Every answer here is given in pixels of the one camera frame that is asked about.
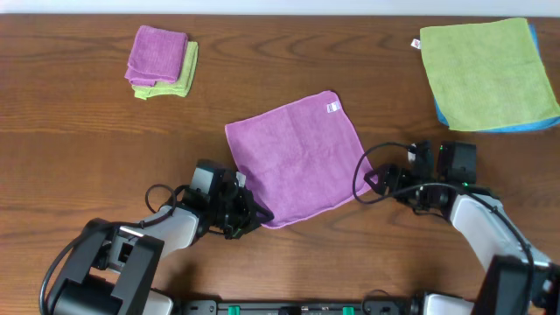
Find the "purple microfiber cloth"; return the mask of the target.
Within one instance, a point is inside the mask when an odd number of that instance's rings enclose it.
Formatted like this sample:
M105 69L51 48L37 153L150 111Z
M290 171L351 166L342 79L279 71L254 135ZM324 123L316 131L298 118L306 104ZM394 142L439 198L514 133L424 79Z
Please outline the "purple microfiber cloth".
M332 91L307 96L225 127L246 186L279 229L369 191L371 171L354 126Z

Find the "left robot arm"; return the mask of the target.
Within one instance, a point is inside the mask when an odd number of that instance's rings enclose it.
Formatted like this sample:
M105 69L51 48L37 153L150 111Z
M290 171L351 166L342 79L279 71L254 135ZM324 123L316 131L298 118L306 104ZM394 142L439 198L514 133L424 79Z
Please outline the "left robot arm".
M137 222L91 220L57 255L38 296L43 314L170 314L174 302L151 287L161 259L207 234L239 239L272 221L245 176L207 159L188 185Z

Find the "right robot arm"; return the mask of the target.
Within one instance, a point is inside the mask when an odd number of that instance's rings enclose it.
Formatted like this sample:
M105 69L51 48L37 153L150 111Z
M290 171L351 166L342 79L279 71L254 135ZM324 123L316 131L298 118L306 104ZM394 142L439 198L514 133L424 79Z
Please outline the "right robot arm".
M490 189L477 185L475 145L428 141L406 144L410 166L382 164L354 173L380 200L393 199L417 216L450 223L467 240L486 272L477 297L425 291L410 299L364 300L366 314L526 314L532 307L559 312L559 267L535 248Z

